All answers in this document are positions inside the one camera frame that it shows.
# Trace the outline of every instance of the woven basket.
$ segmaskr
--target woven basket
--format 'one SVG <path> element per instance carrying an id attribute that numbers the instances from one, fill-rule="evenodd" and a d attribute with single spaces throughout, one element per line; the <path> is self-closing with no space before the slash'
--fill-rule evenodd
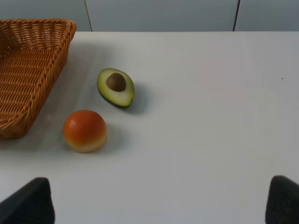
<path id="1" fill-rule="evenodd" d="M 68 55 L 70 20 L 0 20 L 0 139 L 26 134 Z"/>

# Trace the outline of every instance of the basket rim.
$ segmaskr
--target basket rim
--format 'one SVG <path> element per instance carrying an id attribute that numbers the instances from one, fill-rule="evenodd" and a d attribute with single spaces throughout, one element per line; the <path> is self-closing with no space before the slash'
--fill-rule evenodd
<path id="1" fill-rule="evenodd" d="M 53 57 L 49 60 L 48 65 L 44 68 L 40 78 L 37 81 L 36 87 L 33 89 L 32 93 L 30 94 L 30 100 L 24 105 L 23 109 L 16 115 L 13 116 L 9 119 L 3 119 L 0 120 L 0 128 L 1 129 L 6 129 L 9 128 L 14 124 L 16 120 L 22 120 L 27 114 L 28 110 L 30 109 L 30 106 L 32 104 L 32 101 L 35 99 L 35 96 L 39 92 L 41 88 L 41 84 L 44 83 L 45 80 L 45 73 L 49 71 L 53 63 L 55 62 L 55 59 L 57 58 L 57 55 L 62 51 L 62 48 L 65 44 L 70 44 L 72 41 L 75 32 L 76 32 L 76 23 L 72 20 L 67 20 L 67 19 L 7 19 L 7 20 L 0 20 L 0 25 L 1 24 L 13 24 L 13 23 L 58 23 L 58 24 L 68 24 L 69 26 L 66 26 L 67 32 L 65 33 L 63 40 L 61 41 L 60 45 L 57 47 L 56 51 L 53 54 Z M 66 43 L 66 40 L 68 39 L 67 37 L 70 37 L 70 42 Z"/>

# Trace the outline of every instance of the avocado half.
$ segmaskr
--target avocado half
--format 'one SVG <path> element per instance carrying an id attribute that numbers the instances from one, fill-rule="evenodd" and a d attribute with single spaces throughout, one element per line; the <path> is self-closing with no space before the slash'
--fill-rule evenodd
<path id="1" fill-rule="evenodd" d="M 135 90 L 131 78 L 117 69 L 104 69 L 98 76 L 97 86 L 100 95 L 117 108 L 130 106 Z"/>

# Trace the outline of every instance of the white tabletop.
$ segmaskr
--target white tabletop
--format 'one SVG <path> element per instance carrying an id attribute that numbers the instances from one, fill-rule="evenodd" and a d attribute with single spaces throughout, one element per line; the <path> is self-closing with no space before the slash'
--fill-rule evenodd
<path id="1" fill-rule="evenodd" d="M 135 83 L 127 111 L 98 93 L 107 67 Z M 78 109 L 106 121 L 102 151 L 65 144 Z M 44 176 L 57 224 L 262 224 L 298 157 L 299 33 L 76 33 L 30 132 L 0 142 L 0 200 Z"/>

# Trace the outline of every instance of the avocado skin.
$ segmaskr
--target avocado skin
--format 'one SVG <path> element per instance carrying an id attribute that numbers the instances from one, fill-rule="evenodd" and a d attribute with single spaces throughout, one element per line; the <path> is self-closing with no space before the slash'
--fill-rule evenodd
<path id="1" fill-rule="evenodd" d="M 128 105 L 128 106 L 119 106 L 118 104 L 115 104 L 114 102 L 112 102 L 112 101 L 110 101 L 109 99 L 107 99 L 102 93 L 101 93 L 101 91 L 99 90 L 99 88 L 98 88 L 98 91 L 99 91 L 99 93 L 100 93 L 100 95 L 104 98 L 104 100 L 106 100 L 108 103 L 110 103 L 111 105 L 113 105 L 113 106 L 115 106 L 116 108 L 119 108 L 119 109 L 127 109 L 130 105 L 131 105 L 131 103 Z"/>

